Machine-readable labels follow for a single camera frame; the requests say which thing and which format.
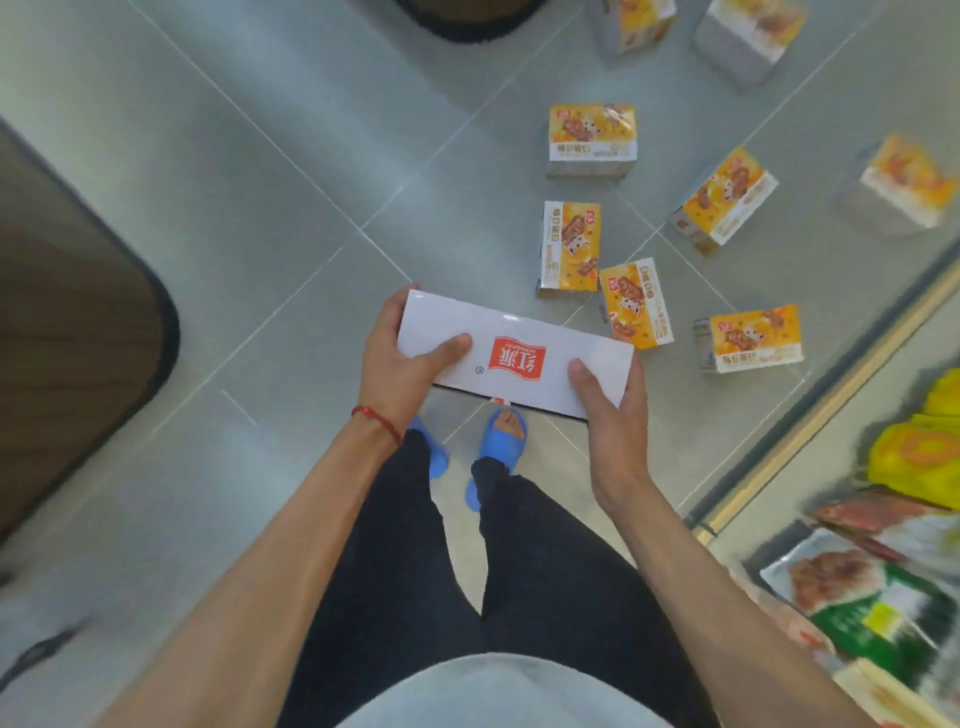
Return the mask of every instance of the black rubber edge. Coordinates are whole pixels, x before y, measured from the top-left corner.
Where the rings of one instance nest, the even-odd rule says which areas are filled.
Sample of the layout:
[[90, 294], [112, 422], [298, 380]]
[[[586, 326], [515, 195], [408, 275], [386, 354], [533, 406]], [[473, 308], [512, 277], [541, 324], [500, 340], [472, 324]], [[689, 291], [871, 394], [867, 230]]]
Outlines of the black rubber edge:
[[876, 340], [882, 334], [889, 330], [907, 307], [922, 296], [939, 274], [957, 259], [960, 259], [960, 240], [955, 241], [938, 255], [933, 264], [923, 271], [891, 306], [883, 311], [880, 317], [867, 329], [867, 332], [853, 343], [853, 346], [840, 357], [837, 363], [817, 379], [810, 391], [804, 394], [770, 431], [761, 437], [759, 442], [710, 489], [710, 492], [686, 516], [687, 525], [691, 528], [698, 525], [703, 526], [701, 520], [709, 516], [710, 511], [763, 459], [773, 446], [786, 435], [789, 429], [810, 411], [830, 387], [856, 365], [856, 362], [876, 343]]
[[546, 3], [546, 0], [532, 0], [513, 15], [502, 15], [483, 23], [462, 23], [444, 20], [432, 12], [422, 12], [409, 0], [395, 1], [418, 25], [453, 43], [484, 43], [512, 33]]
[[67, 478], [75, 473], [94, 452], [100, 449], [107, 440], [112, 437], [114, 432], [125, 425], [133, 415], [143, 409], [147, 402], [156, 396], [160, 387], [170, 378], [170, 374], [173, 372], [174, 366], [177, 364], [177, 359], [180, 356], [180, 316], [177, 313], [177, 308], [174, 306], [173, 299], [170, 298], [170, 294], [167, 292], [163, 283], [160, 282], [160, 279], [156, 276], [153, 269], [110, 229], [100, 216], [91, 209], [90, 205], [87, 204], [80, 193], [65, 182], [56, 170], [54, 170], [3, 117], [0, 117], [0, 133], [12, 139], [14, 145], [19, 148], [23, 155], [39, 166], [47, 176], [53, 180], [54, 184], [76, 204], [78, 212], [85, 216], [86, 219], [104, 235], [105, 239], [113, 243], [120, 253], [146, 277], [151, 291], [154, 294], [156, 307], [160, 315], [163, 336], [163, 340], [160, 343], [160, 356], [156, 363], [156, 370], [150, 377], [150, 380], [144, 387], [143, 393], [137, 401], [134, 402], [111, 427], [107, 428], [96, 438], [86, 452], [76, 458], [53, 479], [50, 486], [30, 505], [23, 517], [10, 528], [10, 530], [0, 533], [0, 545], [2, 545], [23, 522], [27, 521], [36, 512], [49, 496], [56, 492]]

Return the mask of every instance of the red logo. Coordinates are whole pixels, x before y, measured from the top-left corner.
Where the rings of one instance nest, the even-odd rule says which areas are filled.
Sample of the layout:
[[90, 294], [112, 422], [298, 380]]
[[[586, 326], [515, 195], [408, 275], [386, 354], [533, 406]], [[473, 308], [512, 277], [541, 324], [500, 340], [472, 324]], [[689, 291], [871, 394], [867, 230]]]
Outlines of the red logo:
[[537, 381], [543, 372], [546, 347], [531, 347], [509, 336], [493, 339], [488, 369], [506, 369], [523, 379]]

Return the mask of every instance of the snack box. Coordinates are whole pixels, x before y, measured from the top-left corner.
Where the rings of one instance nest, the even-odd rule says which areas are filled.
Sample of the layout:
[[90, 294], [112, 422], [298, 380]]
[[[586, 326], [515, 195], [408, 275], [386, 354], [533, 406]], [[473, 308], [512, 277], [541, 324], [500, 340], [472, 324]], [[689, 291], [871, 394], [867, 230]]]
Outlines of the snack box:
[[416, 356], [464, 331], [473, 336], [473, 348], [435, 384], [585, 420], [566, 374], [570, 361], [580, 358], [610, 401], [623, 399], [633, 347], [432, 293], [410, 291], [397, 345]]
[[806, 22], [806, 10], [783, 0], [713, 0], [693, 47], [741, 88], [764, 81]]
[[548, 128], [548, 175], [623, 177], [636, 162], [633, 107], [554, 106]]
[[671, 217], [704, 255], [726, 245], [779, 183], [746, 149], [734, 149]]
[[659, 43], [677, 17], [675, 0], [589, 0], [600, 44], [609, 55]]
[[742, 372], [804, 360], [795, 305], [701, 319], [693, 330], [705, 372]]
[[638, 349], [651, 349], [673, 341], [673, 329], [657, 278], [653, 258], [600, 271], [604, 321], [613, 337]]
[[544, 203], [538, 291], [595, 291], [600, 261], [600, 206]]
[[940, 225], [957, 185], [937, 171], [923, 147], [891, 134], [857, 157], [838, 197], [874, 232], [902, 236]]

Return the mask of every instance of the blue sandal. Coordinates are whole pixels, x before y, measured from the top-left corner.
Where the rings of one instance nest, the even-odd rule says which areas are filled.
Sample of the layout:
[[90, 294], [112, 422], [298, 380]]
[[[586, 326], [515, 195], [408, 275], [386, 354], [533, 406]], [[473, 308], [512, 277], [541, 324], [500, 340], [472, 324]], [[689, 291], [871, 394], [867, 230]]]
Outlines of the blue sandal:
[[426, 438], [426, 444], [430, 446], [430, 479], [435, 480], [446, 473], [446, 469], [450, 467], [450, 458], [446, 454], [444, 446], [433, 439], [433, 435], [430, 434], [423, 420], [420, 419], [420, 415], [413, 419], [407, 429], [414, 429], [422, 434]]
[[[492, 417], [490, 417], [490, 421], [487, 422], [487, 428], [483, 433], [483, 440], [480, 442], [480, 454], [477, 455], [477, 460], [491, 457], [507, 466], [507, 471], [512, 473], [516, 467], [516, 463], [519, 462], [520, 455], [523, 454], [524, 448], [527, 447], [527, 424], [523, 421], [523, 416], [510, 407], [509, 411], [513, 412], [516, 418], [520, 420], [520, 427], [523, 428], [523, 439], [519, 440], [509, 432], [494, 429], [493, 423], [496, 422], [496, 418], [504, 411], [503, 409], [497, 410], [493, 413]], [[467, 492], [464, 493], [464, 500], [467, 502], [467, 506], [469, 506], [471, 511], [480, 511], [480, 498], [477, 496], [477, 484], [473, 482], [473, 478], [471, 478], [467, 484]]]

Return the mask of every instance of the hand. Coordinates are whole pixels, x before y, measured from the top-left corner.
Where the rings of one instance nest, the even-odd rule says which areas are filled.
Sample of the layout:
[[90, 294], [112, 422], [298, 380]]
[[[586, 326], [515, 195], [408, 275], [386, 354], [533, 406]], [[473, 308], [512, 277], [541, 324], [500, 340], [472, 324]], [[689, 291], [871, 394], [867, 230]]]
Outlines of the hand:
[[473, 340], [468, 333], [447, 339], [430, 353], [412, 359], [396, 347], [396, 334], [407, 304], [407, 294], [418, 285], [401, 288], [383, 304], [367, 337], [360, 373], [357, 404], [372, 407], [404, 432], [420, 411], [440, 373], [460, 361]]
[[570, 384], [587, 410], [590, 480], [600, 507], [616, 523], [638, 497], [656, 488], [647, 469], [647, 388], [643, 365], [634, 352], [627, 391], [619, 409], [607, 399], [587, 365], [574, 359]]

